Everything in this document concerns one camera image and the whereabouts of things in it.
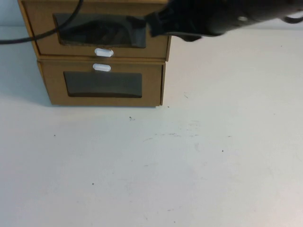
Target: cardboard drawer box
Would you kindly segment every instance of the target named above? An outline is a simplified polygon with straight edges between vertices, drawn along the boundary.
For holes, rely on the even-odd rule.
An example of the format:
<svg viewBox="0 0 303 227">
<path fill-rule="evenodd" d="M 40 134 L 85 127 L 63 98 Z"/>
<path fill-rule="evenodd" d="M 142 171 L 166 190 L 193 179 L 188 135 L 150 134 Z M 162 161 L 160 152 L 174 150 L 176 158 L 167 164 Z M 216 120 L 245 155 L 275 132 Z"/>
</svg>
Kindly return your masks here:
<svg viewBox="0 0 303 227">
<path fill-rule="evenodd" d="M 162 104 L 165 63 L 38 60 L 38 66 L 54 105 Z"/>
<path fill-rule="evenodd" d="M 112 50 L 112 58 L 165 61 L 170 38 L 151 38 L 146 24 L 138 19 L 161 9 L 166 2 L 84 0 L 78 16 L 71 24 L 35 43 L 36 52 L 39 55 L 97 57 L 98 48 Z M 78 0 L 19 0 L 19 3 L 29 32 L 37 35 L 65 22 L 76 8 Z"/>
</svg>

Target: cardboard box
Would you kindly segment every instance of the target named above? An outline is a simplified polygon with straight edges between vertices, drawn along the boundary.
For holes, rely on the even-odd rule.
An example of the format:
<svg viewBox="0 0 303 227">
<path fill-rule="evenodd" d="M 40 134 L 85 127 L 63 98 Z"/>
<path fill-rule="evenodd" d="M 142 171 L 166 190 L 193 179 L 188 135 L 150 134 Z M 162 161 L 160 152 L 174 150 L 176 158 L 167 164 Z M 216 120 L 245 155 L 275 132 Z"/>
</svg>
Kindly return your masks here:
<svg viewBox="0 0 303 227">
<path fill-rule="evenodd" d="M 77 2 L 19 0 L 31 35 L 41 34 L 64 22 Z M 64 31 L 34 42 L 36 54 L 42 58 L 48 55 L 97 57 L 95 49 L 104 48 L 114 51 L 113 58 L 167 61 L 170 37 L 151 38 L 146 25 L 141 27 L 132 18 L 157 11 L 165 3 L 166 0 L 85 0 L 78 17 Z"/>
<path fill-rule="evenodd" d="M 76 8 L 78 0 L 18 2 L 28 33 L 33 36 L 54 29 L 65 21 L 69 16 L 67 14 Z M 79 17 L 67 30 L 33 41 L 41 76 L 52 104 L 162 105 L 170 37 L 151 38 L 148 28 L 137 23 L 136 17 L 161 9 L 166 2 L 84 0 Z M 96 26 L 99 20 L 101 23 L 97 26 L 106 24 L 106 28 L 97 30 L 97 34 L 87 33 L 86 29 Z M 114 55 L 96 56 L 96 48 L 113 50 Z M 111 70 L 98 71 L 94 69 L 94 64 L 110 66 Z"/>
<path fill-rule="evenodd" d="M 94 70 L 108 64 L 110 72 Z M 159 106 L 165 63 L 39 60 L 54 105 Z"/>
</svg>

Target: white drawer pull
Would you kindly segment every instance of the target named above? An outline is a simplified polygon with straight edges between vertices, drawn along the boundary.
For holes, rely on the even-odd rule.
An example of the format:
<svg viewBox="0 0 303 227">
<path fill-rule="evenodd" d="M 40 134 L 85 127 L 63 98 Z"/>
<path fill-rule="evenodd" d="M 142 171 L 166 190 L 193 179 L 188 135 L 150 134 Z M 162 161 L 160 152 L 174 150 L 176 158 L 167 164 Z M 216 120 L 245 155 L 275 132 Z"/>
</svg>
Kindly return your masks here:
<svg viewBox="0 0 303 227">
<path fill-rule="evenodd" d="M 94 64 L 93 68 L 94 70 L 103 71 L 103 72 L 109 72 L 111 70 L 110 65 L 103 65 L 103 64 Z"/>
<path fill-rule="evenodd" d="M 112 50 L 106 50 L 106 49 L 100 49 L 100 48 L 95 49 L 95 53 L 97 56 L 100 56 L 100 57 L 111 57 L 114 55 L 114 52 Z"/>
</svg>

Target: black cord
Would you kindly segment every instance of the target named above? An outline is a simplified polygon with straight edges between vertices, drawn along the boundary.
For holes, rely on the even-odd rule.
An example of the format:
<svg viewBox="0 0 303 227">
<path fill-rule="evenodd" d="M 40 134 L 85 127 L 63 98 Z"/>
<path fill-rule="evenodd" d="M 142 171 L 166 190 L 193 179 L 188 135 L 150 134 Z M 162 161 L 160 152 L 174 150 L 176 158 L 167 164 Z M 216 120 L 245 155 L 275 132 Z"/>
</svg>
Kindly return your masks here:
<svg viewBox="0 0 303 227">
<path fill-rule="evenodd" d="M 44 33 L 39 34 L 39 35 L 35 35 L 33 37 L 26 37 L 26 38 L 20 38 L 20 39 L 0 40 L 0 45 L 3 45 L 3 44 L 20 44 L 20 43 L 26 43 L 26 42 L 31 42 L 31 41 L 37 41 L 38 39 L 43 39 L 45 37 L 53 35 L 56 32 L 65 28 L 69 23 L 72 22 L 72 20 L 75 19 L 75 17 L 77 16 L 77 14 L 79 13 L 79 11 L 82 7 L 82 4 L 83 4 L 83 0 L 79 0 L 78 5 L 77 5 L 76 9 L 73 11 L 73 13 L 71 14 L 71 16 L 63 24 L 59 25 L 58 27 L 54 28 L 53 30 L 44 32 Z"/>
<path fill-rule="evenodd" d="M 284 17 L 282 20 L 288 24 L 299 24 L 303 22 L 303 17 L 300 18 L 292 18 L 292 17 Z"/>
</svg>

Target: white table surface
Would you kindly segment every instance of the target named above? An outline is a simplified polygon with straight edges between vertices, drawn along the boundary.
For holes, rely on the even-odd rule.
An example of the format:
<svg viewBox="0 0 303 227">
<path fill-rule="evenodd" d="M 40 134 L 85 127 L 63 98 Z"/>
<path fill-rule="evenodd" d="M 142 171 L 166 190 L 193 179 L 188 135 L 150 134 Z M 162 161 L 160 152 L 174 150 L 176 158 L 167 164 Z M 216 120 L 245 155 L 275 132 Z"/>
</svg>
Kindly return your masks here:
<svg viewBox="0 0 303 227">
<path fill-rule="evenodd" d="M 157 108 L 51 106 L 0 46 L 0 226 L 302 227 L 302 37 L 174 38 Z"/>
</svg>

